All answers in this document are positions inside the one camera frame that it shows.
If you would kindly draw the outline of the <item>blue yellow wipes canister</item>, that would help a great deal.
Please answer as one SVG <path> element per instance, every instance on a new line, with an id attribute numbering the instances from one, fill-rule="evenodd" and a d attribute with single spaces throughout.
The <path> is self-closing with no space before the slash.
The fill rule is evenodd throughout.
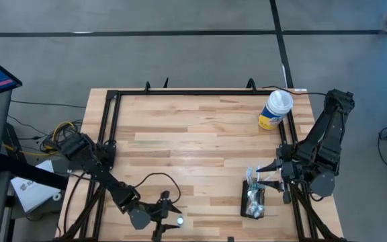
<path id="1" fill-rule="evenodd" d="M 277 128 L 293 106 L 294 100 L 289 92 L 284 90 L 272 91 L 259 115 L 259 126 L 266 130 Z"/>

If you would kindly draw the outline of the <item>black metal table frame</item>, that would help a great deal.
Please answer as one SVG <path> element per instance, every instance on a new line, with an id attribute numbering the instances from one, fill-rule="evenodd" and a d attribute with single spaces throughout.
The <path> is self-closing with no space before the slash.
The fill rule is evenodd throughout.
<path id="1" fill-rule="evenodd" d="M 290 184 L 292 202 L 283 192 L 256 184 L 256 167 L 270 165 L 281 145 L 304 140 L 314 123 L 306 93 L 291 91 L 294 106 L 274 130 L 260 128 L 258 117 L 272 90 L 230 89 L 93 89 L 81 133 L 93 142 L 116 147 L 107 162 L 119 181 L 135 186 L 141 201 L 154 204 L 161 192 L 181 214 L 170 212 L 164 224 L 184 222 L 163 233 L 168 241 L 305 241 L 308 220 L 312 242 L 337 242 L 312 209 L 308 187 Z M 248 167 L 254 185 L 265 188 L 265 216 L 240 215 L 243 181 Z M 99 183 L 71 179 L 65 200 L 71 213 L 62 222 L 74 224 Z M 99 197 L 75 235 L 100 241 L 148 241 L 156 223 L 136 230 L 109 192 Z"/>

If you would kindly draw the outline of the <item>black metal bar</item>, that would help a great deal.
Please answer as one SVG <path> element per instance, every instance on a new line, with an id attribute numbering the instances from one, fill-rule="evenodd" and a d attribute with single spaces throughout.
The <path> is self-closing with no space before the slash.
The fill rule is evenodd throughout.
<path id="1" fill-rule="evenodd" d="M 7 155 L 0 154 L 0 171 L 9 171 L 13 176 L 31 180 L 38 184 L 66 190 L 69 179 Z"/>

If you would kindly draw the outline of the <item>white box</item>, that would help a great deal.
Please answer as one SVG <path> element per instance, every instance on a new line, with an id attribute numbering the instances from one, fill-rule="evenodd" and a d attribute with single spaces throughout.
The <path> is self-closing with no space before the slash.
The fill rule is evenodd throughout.
<path id="1" fill-rule="evenodd" d="M 20 201 L 21 207 L 26 213 L 33 211 L 46 201 L 52 199 L 55 193 L 61 193 L 60 189 L 45 186 L 20 177 L 11 179 L 11 184 Z"/>

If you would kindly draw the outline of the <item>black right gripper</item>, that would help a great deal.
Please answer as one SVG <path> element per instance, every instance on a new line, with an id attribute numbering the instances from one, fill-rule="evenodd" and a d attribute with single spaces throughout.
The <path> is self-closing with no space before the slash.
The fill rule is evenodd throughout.
<path id="1" fill-rule="evenodd" d="M 258 171 L 269 172 L 277 171 L 279 169 L 282 177 L 280 181 L 259 181 L 258 184 L 271 187 L 278 192 L 283 192 L 284 204 L 290 204 L 292 202 L 292 195 L 290 191 L 290 184 L 292 180 L 296 178 L 296 166 L 292 161 L 284 161 L 283 159 L 274 159 L 270 165 L 262 167 Z"/>

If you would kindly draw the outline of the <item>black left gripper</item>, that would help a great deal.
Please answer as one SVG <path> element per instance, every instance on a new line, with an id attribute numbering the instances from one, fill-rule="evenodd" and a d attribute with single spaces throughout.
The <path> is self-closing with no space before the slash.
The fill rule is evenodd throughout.
<path id="1" fill-rule="evenodd" d="M 162 235 L 164 232 L 170 229 L 179 229 L 179 225 L 169 225 L 163 224 L 162 220 L 168 217 L 169 212 L 174 212 L 177 214 L 181 214 L 177 207 L 175 207 L 172 201 L 169 199 L 170 192 L 165 190 L 161 193 L 160 199 L 156 204 L 153 204 L 150 208 L 150 219 L 153 222 L 156 222 L 156 227 L 153 231 L 151 240 L 152 242 L 161 242 Z"/>

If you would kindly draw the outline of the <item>black organizer caddy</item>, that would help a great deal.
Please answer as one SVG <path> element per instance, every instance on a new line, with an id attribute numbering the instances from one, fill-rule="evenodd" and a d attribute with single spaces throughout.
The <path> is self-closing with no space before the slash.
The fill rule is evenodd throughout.
<path id="1" fill-rule="evenodd" d="M 265 188 L 264 188 L 264 187 L 261 187 L 261 186 L 260 186 L 260 188 L 262 189 L 262 192 L 261 192 L 261 194 L 260 194 L 259 200 L 257 200 L 257 201 L 263 203 L 264 206 L 265 206 Z M 246 218 L 252 218 L 252 219 L 258 220 L 259 218 L 254 218 L 254 217 L 252 217 L 252 216 L 249 216 L 249 215 L 246 213 L 246 210 L 247 210 L 247 202 L 248 202 L 248 198 L 247 198 L 247 190 L 248 190 L 248 185 L 247 185 L 246 180 L 244 180 L 244 181 L 243 181 L 242 197 L 241 197 L 241 211 L 240 211 L 240 215 L 243 216 L 243 217 L 246 217 Z"/>

